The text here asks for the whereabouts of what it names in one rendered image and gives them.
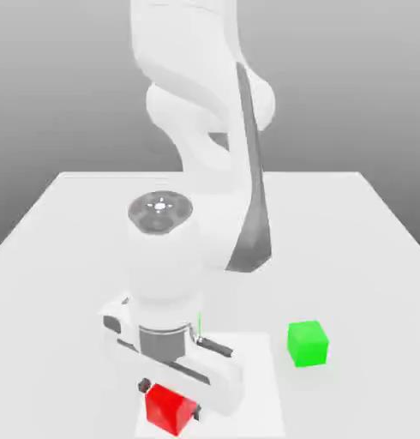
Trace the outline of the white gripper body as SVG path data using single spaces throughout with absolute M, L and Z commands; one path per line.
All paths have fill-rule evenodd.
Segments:
M 147 378 L 223 416 L 232 415 L 243 399 L 243 367 L 234 358 L 212 352 L 186 339 L 185 355 L 160 362 L 113 336 L 118 358 L 130 364 L 137 379 Z

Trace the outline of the small red cube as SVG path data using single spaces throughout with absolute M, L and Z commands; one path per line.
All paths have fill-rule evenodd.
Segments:
M 197 403 L 159 384 L 145 394 L 147 421 L 178 436 L 192 419 Z

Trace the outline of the small green cube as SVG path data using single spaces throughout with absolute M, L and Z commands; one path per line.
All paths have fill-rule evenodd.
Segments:
M 289 324 L 287 350 L 296 367 L 325 364 L 328 346 L 329 339 L 317 320 Z

